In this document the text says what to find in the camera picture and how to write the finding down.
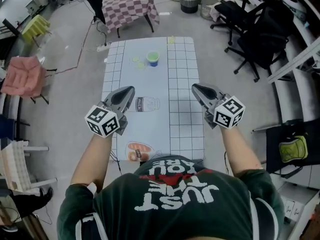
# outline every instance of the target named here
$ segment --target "forearm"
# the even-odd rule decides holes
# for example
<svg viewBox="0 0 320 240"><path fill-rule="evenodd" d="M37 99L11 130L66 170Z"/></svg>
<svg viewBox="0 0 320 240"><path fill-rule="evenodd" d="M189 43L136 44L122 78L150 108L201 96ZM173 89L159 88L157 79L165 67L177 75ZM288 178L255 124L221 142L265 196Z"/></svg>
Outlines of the forearm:
<svg viewBox="0 0 320 240"><path fill-rule="evenodd" d="M112 146L112 135L102 138L94 135L85 149L73 173L71 184L89 185L95 183L97 191L102 190Z"/></svg>
<svg viewBox="0 0 320 240"><path fill-rule="evenodd" d="M259 159L246 143L238 127L221 127L221 132L233 175L239 176L243 171L250 169L262 169Z"/></svg>

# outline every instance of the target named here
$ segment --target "green t-shirt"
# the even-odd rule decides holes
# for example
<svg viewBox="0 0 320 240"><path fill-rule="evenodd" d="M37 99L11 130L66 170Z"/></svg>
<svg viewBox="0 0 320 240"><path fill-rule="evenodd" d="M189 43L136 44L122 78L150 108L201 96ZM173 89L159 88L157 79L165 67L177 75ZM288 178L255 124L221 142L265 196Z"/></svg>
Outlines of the green t-shirt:
<svg viewBox="0 0 320 240"><path fill-rule="evenodd" d="M154 159L117 178L95 198L83 185L69 186L58 216L58 239L74 240L76 223L95 211L109 240L249 240L249 191L273 207L281 225L283 203L265 170L235 178L182 156Z"/></svg>

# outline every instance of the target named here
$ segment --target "yellow chair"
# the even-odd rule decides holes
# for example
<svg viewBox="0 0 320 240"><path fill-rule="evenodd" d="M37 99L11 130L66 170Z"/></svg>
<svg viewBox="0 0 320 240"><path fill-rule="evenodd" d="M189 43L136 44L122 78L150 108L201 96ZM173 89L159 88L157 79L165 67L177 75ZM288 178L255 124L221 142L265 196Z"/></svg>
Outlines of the yellow chair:
<svg viewBox="0 0 320 240"><path fill-rule="evenodd" d="M22 31L22 36L28 44L34 42L36 46L39 47L35 37L50 33L48 31L48 27L50 27L50 22L48 22L44 17L37 15L25 26Z"/></svg>

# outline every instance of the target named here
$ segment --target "power strip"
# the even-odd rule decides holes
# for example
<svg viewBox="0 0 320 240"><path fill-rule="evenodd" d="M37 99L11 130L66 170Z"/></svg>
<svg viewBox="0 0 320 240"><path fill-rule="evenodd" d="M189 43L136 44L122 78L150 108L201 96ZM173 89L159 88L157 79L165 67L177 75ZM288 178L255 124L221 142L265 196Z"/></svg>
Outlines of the power strip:
<svg viewBox="0 0 320 240"><path fill-rule="evenodd" d="M110 49L110 44L107 44L107 45L100 45L97 47L96 51L97 52L102 52L102 51L105 51L105 50L109 50Z"/></svg>

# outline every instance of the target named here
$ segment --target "black office chair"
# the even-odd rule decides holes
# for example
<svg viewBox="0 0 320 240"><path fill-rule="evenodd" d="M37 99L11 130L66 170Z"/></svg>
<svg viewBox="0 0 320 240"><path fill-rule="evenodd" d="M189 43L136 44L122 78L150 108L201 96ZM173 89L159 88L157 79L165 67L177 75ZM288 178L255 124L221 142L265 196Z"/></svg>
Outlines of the black office chair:
<svg viewBox="0 0 320 240"><path fill-rule="evenodd" d="M255 83L260 79L255 63L268 70L271 75L270 66L286 56L287 37L291 34L292 24L293 14L292 17L288 15L283 17L271 7L264 8L253 28L237 41L243 51L229 46L224 50L226 53L230 50L244 57L244 61L234 71L234 74L238 74L239 70L249 62L255 74ZM273 59L274 54L278 53L279 55Z"/></svg>
<svg viewBox="0 0 320 240"><path fill-rule="evenodd" d="M221 4L216 5L214 8L221 14L218 20L223 20L225 23L214 23L210 26L214 27L227 27L229 29L229 42L228 45L232 46L232 32L237 31L243 34L249 30L256 20L256 14L262 10L266 3L263 2L250 12L245 11L246 4L250 4L248 0L242 0L242 6L238 6L233 1L221 0Z"/></svg>

